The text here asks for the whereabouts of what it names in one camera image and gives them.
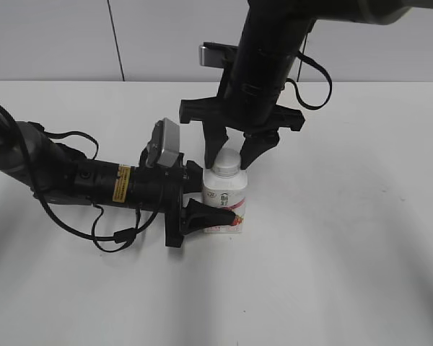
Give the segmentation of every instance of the yellow warning label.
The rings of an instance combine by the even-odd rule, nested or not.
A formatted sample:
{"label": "yellow warning label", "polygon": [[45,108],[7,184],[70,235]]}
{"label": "yellow warning label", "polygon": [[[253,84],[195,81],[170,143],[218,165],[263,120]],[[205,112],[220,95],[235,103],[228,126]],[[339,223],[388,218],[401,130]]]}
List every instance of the yellow warning label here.
{"label": "yellow warning label", "polygon": [[117,180],[115,181],[113,202],[125,203],[127,198],[128,182],[130,181],[130,166],[119,164]]}

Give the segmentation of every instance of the white bottle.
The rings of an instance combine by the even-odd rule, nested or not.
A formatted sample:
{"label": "white bottle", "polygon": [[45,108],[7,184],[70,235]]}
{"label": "white bottle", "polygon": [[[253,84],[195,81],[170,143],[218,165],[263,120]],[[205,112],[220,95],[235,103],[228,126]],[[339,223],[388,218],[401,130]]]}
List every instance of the white bottle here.
{"label": "white bottle", "polygon": [[235,150],[223,148],[212,169],[204,172],[204,204],[236,213],[231,226],[210,227],[206,233],[240,233],[245,214],[245,190],[248,184],[246,171],[240,170],[240,155]]}

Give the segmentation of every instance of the table surface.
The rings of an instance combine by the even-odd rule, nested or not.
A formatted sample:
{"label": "table surface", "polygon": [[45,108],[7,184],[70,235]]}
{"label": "table surface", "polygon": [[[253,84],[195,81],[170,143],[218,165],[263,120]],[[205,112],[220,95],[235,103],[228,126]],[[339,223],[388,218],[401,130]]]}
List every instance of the table surface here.
{"label": "table surface", "polygon": [[[320,102],[324,84],[301,84]],[[82,130],[136,165],[154,123],[215,83],[0,81],[0,103]],[[280,104],[296,107],[290,87]],[[242,234],[164,246],[163,217],[117,254],[59,229],[0,173],[0,345],[433,345],[433,83],[336,84],[249,168]],[[239,148],[240,133],[228,146]],[[67,143],[92,153],[90,143]],[[181,149],[203,163],[201,125]],[[97,211],[55,206],[89,231]],[[109,208],[100,233],[130,226]]]}

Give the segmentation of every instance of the gray wall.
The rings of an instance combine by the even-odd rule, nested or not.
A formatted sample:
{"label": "gray wall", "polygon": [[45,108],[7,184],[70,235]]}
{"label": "gray wall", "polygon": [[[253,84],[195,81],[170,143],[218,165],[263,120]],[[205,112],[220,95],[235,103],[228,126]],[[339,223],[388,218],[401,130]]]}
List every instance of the gray wall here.
{"label": "gray wall", "polygon": [[[205,40],[237,44],[244,0],[110,0],[128,81],[216,81]],[[388,27],[319,22],[307,54],[336,81],[433,81],[433,11]],[[297,66],[292,70],[296,74]],[[0,79],[122,79],[105,0],[0,0]],[[302,80],[322,80],[304,68]]]}

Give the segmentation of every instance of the white bottle cap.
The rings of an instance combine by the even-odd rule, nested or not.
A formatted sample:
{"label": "white bottle cap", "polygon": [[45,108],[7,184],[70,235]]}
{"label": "white bottle cap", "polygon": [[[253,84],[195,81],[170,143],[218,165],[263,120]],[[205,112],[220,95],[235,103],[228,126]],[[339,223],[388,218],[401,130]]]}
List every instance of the white bottle cap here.
{"label": "white bottle cap", "polygon": [[215,159],[214,173],[220,177],[233,177],[239,173],[240,155],[236,150],[223,148]]}

